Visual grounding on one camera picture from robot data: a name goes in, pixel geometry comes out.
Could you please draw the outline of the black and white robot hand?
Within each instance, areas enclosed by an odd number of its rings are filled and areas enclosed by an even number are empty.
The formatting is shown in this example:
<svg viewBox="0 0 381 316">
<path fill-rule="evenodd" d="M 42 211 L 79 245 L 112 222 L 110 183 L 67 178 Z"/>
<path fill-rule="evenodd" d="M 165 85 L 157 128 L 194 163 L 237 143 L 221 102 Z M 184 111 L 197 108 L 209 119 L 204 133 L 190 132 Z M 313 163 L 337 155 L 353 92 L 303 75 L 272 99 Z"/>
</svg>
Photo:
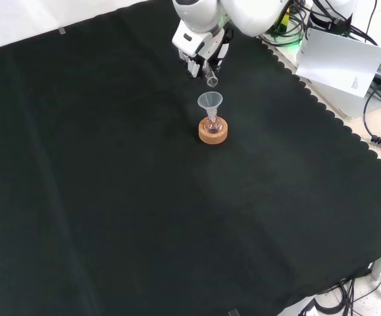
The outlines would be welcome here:
<svg viewBox="0 0 381 316">
<path fill-rule="evenodd" d="M 233 37 L 231 28 L 195 33 L 180 21 L 172 43 L 178 50 L 180 61 L 186 64 L 188 74 L 192 78 L 206 79 L 207 85 L 213 88 L 218 84 L 216 74 L 221 69 Z"/>
</svg>

